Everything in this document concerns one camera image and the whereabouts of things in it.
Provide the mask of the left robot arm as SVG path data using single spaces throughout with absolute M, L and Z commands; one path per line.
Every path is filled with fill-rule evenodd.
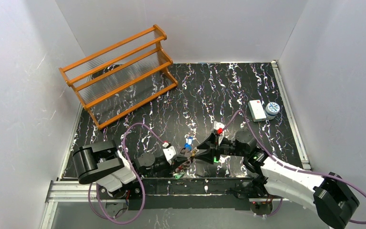
M 139 188 L 139 177 L 183 172 L 185 166 L 191 164 L 193 155 L 187 150 L 178 153 L 174 146 L 167 145 L 160 156 L 143 153 L 129 162 L 111 140 L 81 146 L 71 154 L 71 158 L 80 184 L 96 183 L 100 192 L 115 197 Z

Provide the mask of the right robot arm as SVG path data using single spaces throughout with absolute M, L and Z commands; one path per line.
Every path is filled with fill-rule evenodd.
M 299 167 L 270 157 L 249 131 L 238 131 L 234 140 L 213 131 L 196 149 L 195 158 L 216 163 L 221 155 L 241 156 L 247 170 L 256 173 L 250 192 L 253 195 L 279 196 L 315 212 L 334 229 L 343 229 L 359 207 L 359 200 L 335 173 L 334 179 L 306 174 Z

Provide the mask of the green key tag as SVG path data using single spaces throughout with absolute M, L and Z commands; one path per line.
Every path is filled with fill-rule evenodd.
M 182 172 L 182 173 L 175 173 L 173 175 L 174 179 L 180 179 L 182 176 L 184 176 L 184 172 Z

